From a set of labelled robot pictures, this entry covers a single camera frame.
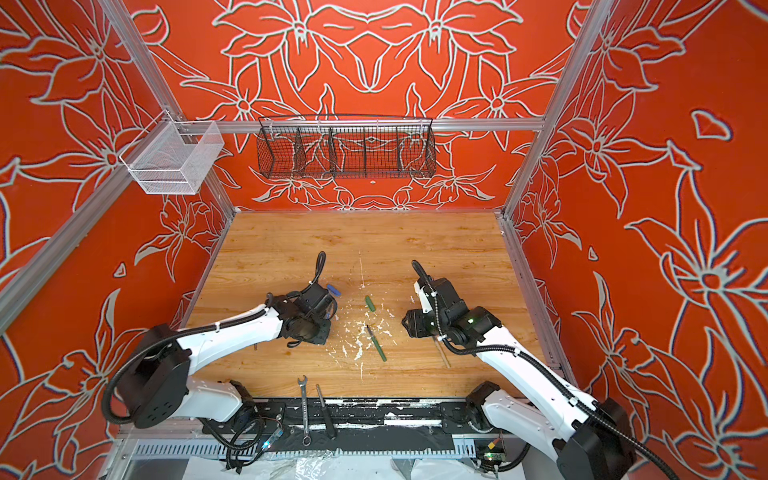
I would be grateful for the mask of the blue pen cap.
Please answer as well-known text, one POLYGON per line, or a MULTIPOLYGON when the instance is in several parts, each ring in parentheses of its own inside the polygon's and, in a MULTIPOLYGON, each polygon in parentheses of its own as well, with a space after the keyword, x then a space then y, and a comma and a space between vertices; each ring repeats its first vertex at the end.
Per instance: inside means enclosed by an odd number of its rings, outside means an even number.
POLYGON ((339 291, 339 290, 338 290, 336 287, 334 287, 334 286, 333 286, 333 285, 331 285, 331 284, 328 284, 328 285, 327 285, 327 289, 329 290, 329 292, 330 292, 332 295, 334 295, 334 296, 336 296, 336 297, 341 297, 341 296, 342 296, 341 292, 340 292, 340 291, 339 291))

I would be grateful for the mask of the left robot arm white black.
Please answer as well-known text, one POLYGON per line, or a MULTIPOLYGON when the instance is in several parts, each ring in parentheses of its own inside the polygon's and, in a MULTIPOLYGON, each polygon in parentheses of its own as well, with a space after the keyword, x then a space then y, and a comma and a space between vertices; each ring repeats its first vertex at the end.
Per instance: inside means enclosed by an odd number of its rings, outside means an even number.
POLYGON ((325 252, 319 252, 306 287, 268 295, 262 304, 235 316, 180 330, 161 324, 145 332, 102 393, 105 420, 138 429, 177 417, 231 420, 245 405, 246 391, 234 381, 202 380, 197 372, 274 340, 286 340, 289 348, 325 344, 338 309, 336 299, 320 282, 325 263, 325 252))

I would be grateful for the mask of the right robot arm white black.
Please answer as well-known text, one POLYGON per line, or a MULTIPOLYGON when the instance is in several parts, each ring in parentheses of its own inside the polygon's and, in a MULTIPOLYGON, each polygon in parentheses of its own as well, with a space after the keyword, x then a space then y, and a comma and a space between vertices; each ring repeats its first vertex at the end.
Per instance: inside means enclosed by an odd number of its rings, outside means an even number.
POLYGON ((639 458, 676 478, 659 455, 633 436, 618 403, 598 401, 575 387, 531 354, 490 311, 468 308, 449 280, 433 279, 418 261, 412 267, 421 306, 402 320, 408 335, 432 337, 454 355, 477 357, 528 401, 521 404, 492 382, 476 388, 467 401, 491 427, 539 451, 565 479, 621 479, 639 458))

